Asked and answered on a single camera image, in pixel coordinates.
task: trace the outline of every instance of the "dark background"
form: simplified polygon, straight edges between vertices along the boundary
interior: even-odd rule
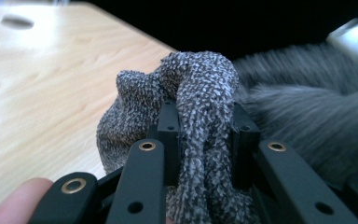
[[[230,60],[290,45],[320,43],[358,18],[358,0],[90,0],[180,51],[211,50]]]

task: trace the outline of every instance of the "gray knit fabric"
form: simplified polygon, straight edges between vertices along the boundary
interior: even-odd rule
[[[172,53],[151,74],[120,72],[117,89],[97,131],[107,173],[124,165],[130,146],[157,123],[161,103],[177,102],[184,158],[178,188],[167,195],[167,216],[177,224],[259,223],[249,191],[230,181],[226,140],[234,100],[264,138],[293,146],[326,181],[340,185],[358,173],[358,62],[328,45],[233,63],[208,51]]]
[[[169,188],[167,216],[175,223],[245,223],[248,192],[232,187],[226,145],[238,86],[231,61],[213,52],[172,53],[146,75],[122,71],[118,98],[98,127],[98,149],[107,173],[122,166],[136,140],[158,121],[161,103],[175,99],[184,157],[177,188]]]

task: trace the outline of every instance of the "screw hole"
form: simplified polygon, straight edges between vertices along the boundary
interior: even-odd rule
[[[139,145],[139,149],[141,149],[143,151],[151,151],[155,148],[156,148],[156,144],[154,144],[152,142],[145,142],[145,143],[142,143],[141,145]]]
[[[250,131],[251,127],[249,126],[241,126],[241,131]]]
[[[269,149],[272,149],[274,151],[285,151],[286,150],[286,146],[282,145],[281,143],[277,143],[277,142],[272,142],[268,144]]]
[[[131,203],[128,207],[128,210],[132,214],[140,213],[144,209],[144,205],[139,202]]]
[[[84,187],[86,187],[87,181],[83,178],[74,178],[66,181],[62,187],[61,191],[65,194],[73,194],[81,191]]]
[[[326,215],[333,215],[334,214],[334,210],[327,204],[325,203],[316,203],[315,207],[321,212],[324,213]]]

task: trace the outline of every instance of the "wood grain surface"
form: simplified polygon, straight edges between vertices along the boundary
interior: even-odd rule
[[[93,5],[0,6],[0,202],[32,177],[104,176],[96,129],[117,73],[172,51]]]

